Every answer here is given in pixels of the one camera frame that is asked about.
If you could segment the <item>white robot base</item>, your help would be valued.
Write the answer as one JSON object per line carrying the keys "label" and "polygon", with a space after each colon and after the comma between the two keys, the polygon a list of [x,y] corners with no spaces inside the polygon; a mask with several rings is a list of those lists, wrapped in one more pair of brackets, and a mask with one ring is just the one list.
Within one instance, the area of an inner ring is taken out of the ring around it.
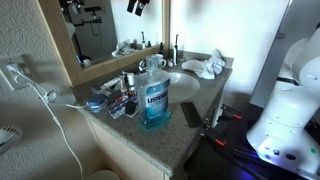
{"label": "white robot base", "polygon": [[246,134],[260,159],[319,180],[320,145],[305,126],[320,107],[320,27],[288,50],[270,99]]}

